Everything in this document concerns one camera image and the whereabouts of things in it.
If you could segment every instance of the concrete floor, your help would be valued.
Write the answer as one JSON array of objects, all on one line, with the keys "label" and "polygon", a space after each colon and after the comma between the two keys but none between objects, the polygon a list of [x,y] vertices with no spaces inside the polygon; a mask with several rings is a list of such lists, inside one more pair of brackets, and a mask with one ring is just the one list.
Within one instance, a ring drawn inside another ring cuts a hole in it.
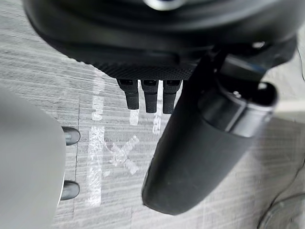
[{"label": "concrete floor", "polygon": [[[300,32],[305,37],[305,30]],[[305,47],[300,42],[301,55]],[[305,99],[298,55],[267,76],[282,101]],[[67,147],[66,179],[81,193],[58,206],[53,229],[253,229],[305,156],[305,125],[274,118],[234,170],[200,205],[172,217],[142,205],[141,186],[169,115],[129,111],[113,78],[48,46],[30,27],[19,0],[0,1],[0,86],[38,106],[82,138]],[[280,198],[304,190],[304,172]],[[293,207],[271,228],[300,217]]]}]

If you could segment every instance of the gray floor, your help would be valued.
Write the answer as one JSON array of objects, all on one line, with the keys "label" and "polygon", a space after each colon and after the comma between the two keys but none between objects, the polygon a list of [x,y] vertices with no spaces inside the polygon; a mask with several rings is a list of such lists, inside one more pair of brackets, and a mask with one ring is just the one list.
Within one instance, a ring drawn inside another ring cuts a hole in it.
[{"label": "gray floor", "polygon": [[[287,89],[283,81],[291,77],[286,74],[301,79],[298,57],[285,68],[286,72],[269,74],[269,79],[279,81],[281,96],[289,99],[293,89]],[[19,0],[0,1],[0,73],[1,87],[81,132],[78,145],[67,147],[66,161],[66,179],[79,182],[81,193],[60,202],[54,229],[253,229],[304,157],[305,125],[273,119],[199,206],[177,217],[163,215],[144,207],[140,196],[146,169],[169,118],[161,112],[162,98],[156,114],[145,113],[143,94],[140,111],[127,110],[116,81],[49,47],[29,26]],[[280,198],[304,190],[303,177],[301,172]],[[287,228],[300,212],[283,213],[270,228]]]}]

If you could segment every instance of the white tape marking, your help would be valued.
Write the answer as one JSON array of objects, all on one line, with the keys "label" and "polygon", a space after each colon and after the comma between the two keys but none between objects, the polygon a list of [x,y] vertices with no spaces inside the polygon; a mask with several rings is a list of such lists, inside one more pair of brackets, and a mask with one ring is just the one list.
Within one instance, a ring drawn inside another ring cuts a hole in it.
[{"label": "white tape marking", "polygon": [[159,135],[160,134],[162,106],[163,106],[163,81],[159,81],[157,112],[154,114],[153,125],[152,125],[152,133],[154,135]]},{"label": "white tape marking", "polygon": [[104,146],[105,128],[92,126],[89,132],[87,156],[87,188],[89,196],[87,203],[98,207],[102,197],[102,153]]}]

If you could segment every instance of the black cable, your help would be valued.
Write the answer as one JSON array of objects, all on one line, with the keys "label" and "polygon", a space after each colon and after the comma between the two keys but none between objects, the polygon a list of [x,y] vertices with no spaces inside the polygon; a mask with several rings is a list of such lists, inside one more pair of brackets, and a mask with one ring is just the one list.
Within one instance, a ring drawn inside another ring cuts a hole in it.
[{"label": "black cable", "polygon": [[[299,48],[297,47],[297,52],[299,53],[299,56],[300,56],[300,62],[301,62],[301,71],[302,71],[302,78],[305,82],[305,79],[304,79],[304,74],[303,74],[303,63],[302,63],[302,56],[301,56],[301,53],[300,53],[300,50]],[[276,202],[276,200],[279,198],[280,195],[282,195],[285,191],[287,191],[291,185],[295,182],[297,176],[299,175],[300,171],[305,167],[305,155],[304,155],[304,159],[303,159],[303,163],[302,165],[298,168],[298,170],[296,171],[295,173],[295,176],[294,178],[291,180],[291,182],[282,190],[280,191],[278,194],[276,194],[276,196],[273,198],[273,200],[271,201],[268,209],[266,210],[266,212],[268,212],[271,207],[274,205],[274,203]]]}]

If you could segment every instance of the screw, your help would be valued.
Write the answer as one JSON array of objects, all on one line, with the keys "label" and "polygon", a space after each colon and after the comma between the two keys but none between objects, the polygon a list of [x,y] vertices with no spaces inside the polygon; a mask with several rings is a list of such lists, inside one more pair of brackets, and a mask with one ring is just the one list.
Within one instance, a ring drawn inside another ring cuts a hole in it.
[{"label": "screw", "polygon": [[242,97],[242,95],[239,94],[239,92],[237,92],[237,91],[233,92],[233,95],[235,95],[235,97],[238,99]]},{"label": "screw", "polygon": [[252,48],[261,49],[265,45],[265,42],[255,42],[252,44]]}]

